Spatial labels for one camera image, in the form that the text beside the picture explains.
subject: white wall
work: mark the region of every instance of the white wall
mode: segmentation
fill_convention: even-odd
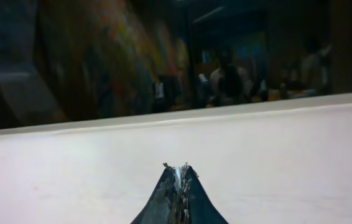
[[[230,223],[352,223],[344,101],[352,95],[0,132],[0,223],[130,223],[163,162],[191,164]]]

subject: person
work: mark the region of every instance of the person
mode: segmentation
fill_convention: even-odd
[[[220,68],[210,75],[210,84],[219,106],[235,105],[249,101],[252,81],[248,72],[232,64],[232,52],[229,47],[221,47],[216,56]]]

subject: dark triangular object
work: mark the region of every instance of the dark triangular object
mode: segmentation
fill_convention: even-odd
[[[150,196],[149,201],[143,210],[138,214],[138,216],[133,220],[132,224],[143,223],[143,218],[146,217],[147,214],[152,213],[150,211],[151,208],[149,208],[149,205],[151,201],[153,201],[157,191],[159,189],[163,189],[164,185],[162,183],[164,183],[166,180],[174,180],[174,173],[171,169],[168,168],[166,168],[162,173],[153,193]],[[192,167],[187,169],[185,180],[191,180],[190,188],[186,193],[186,198],[188,199],[188,210],[190,214],[189,224],[227,224],[228,222],[220,215],[220,213],[211,203]]]

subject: dark pointed object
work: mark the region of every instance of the dark pointed object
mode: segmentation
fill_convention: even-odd
[[[167,168],[162,173],[149,201],[132,224],[172,224],[177,223],[177,219],[181,220],[180,223],[186,224],[228,223],[210,202],[192,167],[183,167],[181,175],[183,186],[177,189],[178,169],[171,168],[167,164],[164,166]]]

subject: white surface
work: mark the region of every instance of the white surface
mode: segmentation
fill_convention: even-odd
[[[163,162],[191,164],[229,223],[352,223],[352,104],[326,100],[331,106],[236,106],[0,136],[0,223],[130,223]],[[324,98],[267,105],[316,101]]]

